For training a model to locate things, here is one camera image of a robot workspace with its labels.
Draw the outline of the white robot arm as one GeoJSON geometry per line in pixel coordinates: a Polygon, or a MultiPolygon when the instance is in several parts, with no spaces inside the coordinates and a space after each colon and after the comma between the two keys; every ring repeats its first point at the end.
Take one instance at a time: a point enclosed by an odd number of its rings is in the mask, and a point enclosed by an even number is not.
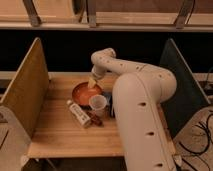
{"type": "Polygon", "coordinates": [[[177,87],[174,74],[162,67],[121,60],[111,48],[91,55],[92,77],[118,75],[112,99],[127,171],[177,171],[158,105],[177,87]]]}

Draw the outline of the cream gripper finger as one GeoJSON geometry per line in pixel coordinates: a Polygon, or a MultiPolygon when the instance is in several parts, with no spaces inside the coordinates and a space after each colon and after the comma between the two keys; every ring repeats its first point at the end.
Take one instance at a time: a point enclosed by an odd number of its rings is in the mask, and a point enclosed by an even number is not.
{"type": "Polygon", "coordinates": [[[97,81],[93,79],[92,77],[90,77],[88,81],[88,88],[89,89],[94,88],[96,84],[97,84],[97,81]]]}

